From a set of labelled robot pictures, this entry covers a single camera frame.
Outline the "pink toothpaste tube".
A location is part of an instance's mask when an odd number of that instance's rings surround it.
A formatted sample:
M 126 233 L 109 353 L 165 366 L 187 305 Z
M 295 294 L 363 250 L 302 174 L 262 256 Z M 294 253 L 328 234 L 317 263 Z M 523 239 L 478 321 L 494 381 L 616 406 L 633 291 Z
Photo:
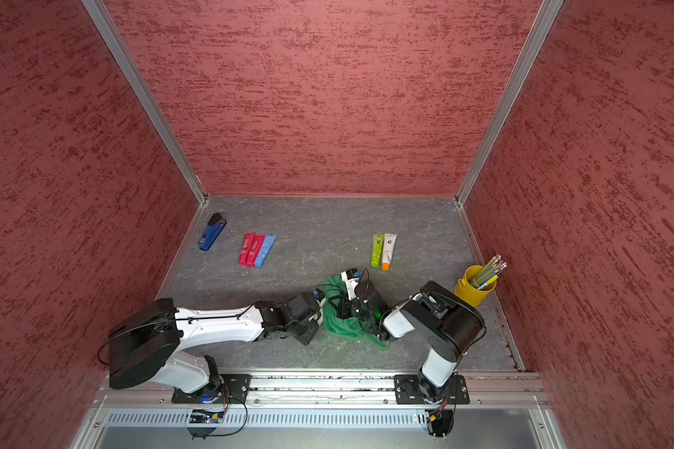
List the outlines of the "pink toothpaste tube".
M 240 256 L 239 256 L 239 265 L 240 266 L 246 266 L 247 265 L 247 259 L 250 253 L 250 250 L 253 245 L 254 238 L 256 237 L 256 234 L 254 232 L 252 233 L 247 233 L 243 236 L 243 246 L 241 248 Z
M 250 249 L 247 254 L 247 260 L 246 260 L 246 265 L 249 268 L 254 267 L 256 264 L 256 259 L 258 258 L 258 254 L 261 250 L 261 247 L 264 243 L 265 235 L 256 235 L 254 239 L 252 240 L 252 244 L 250 246 Z

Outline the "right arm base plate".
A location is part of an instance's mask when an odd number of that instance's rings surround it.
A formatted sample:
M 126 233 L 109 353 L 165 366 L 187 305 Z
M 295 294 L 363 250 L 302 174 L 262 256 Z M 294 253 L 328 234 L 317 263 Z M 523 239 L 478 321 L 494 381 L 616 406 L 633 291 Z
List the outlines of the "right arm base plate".
M 426 377 L 418 375 L 396 375 L 394 391 L 398 404 L 447 404 L 467 405 L 470 397 L 464 376 L 453 374 L 445 385 L 436 387 Z

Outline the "blue toothpaste tube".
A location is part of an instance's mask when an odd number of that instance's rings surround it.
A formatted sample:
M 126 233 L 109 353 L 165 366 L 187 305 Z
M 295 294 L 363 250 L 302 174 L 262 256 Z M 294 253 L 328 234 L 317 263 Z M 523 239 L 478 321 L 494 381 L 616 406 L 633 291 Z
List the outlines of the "blue toothpaste tube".
M 269 253 L 271 252 L 271 249 L 273 248 L 273 245 L 277 239 L 277 235 L 274 234 L 267 234 L 263 241 L 262 245 L 260 246 L 260 249 L 258 251 L 258 254 L 256 255 L 256 261 L 255 261 L 255 266 L 258 268 L 261 268 L 263 264 L 265 263 Z

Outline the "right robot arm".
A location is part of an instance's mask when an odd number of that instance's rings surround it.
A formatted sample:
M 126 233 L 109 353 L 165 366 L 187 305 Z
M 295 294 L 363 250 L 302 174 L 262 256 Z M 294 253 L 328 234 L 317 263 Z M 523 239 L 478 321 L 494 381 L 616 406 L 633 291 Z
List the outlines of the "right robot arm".
M 392 308 L 370 281 L 349 279 L 346 288 L 335 304 L 338 318 L 354 318 L 357 329 L 379 342 L 412 332 L 426 340 L 429 352 L 416 375 L 416 389 L 428 403 L 444 401 L 464 354 L 486 333 L 481 313 L 434 281 Z

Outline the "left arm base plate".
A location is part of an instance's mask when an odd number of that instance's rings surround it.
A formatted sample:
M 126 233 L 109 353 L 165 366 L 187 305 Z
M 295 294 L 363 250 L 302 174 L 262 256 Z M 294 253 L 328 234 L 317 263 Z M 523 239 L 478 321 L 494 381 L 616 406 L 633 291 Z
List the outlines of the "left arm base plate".
M 245 402 L 252 376 L 250 374 L 218 374 L 194 393 L 185 393 L 174 388 L 171 402 L 174 404 L 226 404 L 230 398 Z

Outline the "green microfiber cloth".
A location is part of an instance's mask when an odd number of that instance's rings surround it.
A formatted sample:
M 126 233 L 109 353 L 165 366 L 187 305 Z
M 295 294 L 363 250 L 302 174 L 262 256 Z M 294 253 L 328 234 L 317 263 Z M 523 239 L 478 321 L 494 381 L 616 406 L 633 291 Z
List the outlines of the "green microfiber cloth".
M 391 344 L 384 342 L 367 331 L 357 317 L 341 319 L 337 316 L 339 300 L 347 293 L 346 284 L 339 275 L 331 275 L 319 289 L 324 293 L 325 300 L 322 306 L 322 326 L 327 333 L 348 340 L 366 340 L 381 351 L 389 351 Z

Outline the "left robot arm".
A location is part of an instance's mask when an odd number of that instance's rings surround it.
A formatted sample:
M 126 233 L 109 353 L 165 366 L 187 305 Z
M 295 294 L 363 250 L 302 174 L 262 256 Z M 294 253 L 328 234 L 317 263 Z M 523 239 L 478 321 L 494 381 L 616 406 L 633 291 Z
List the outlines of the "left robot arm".
M 198 311 L 177 308 L 172 299 L 157 299 L 109 331 L 110 388 L 157 383 L 191 400 L 214 398 L 222 385 L 215 360 L 194 357 L 188 349 L 288 338 L 307 345 L 321 324 L 323 302 L 320 295 L 299 293 L 282 303 L 258 301 L 238 309 Z

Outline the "lime green toothpaste tube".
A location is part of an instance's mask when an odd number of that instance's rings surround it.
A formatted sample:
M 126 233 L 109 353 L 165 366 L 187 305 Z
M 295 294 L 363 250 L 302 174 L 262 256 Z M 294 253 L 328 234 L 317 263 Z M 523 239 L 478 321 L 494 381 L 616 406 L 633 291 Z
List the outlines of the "lime green toothpaste tube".
M 379 268 L 381 266 L 384 241 L 385 241 L 384 235 L 381 234 L 373 235 L 372 252 L 371 252 L 371 266 L 373 268 Z

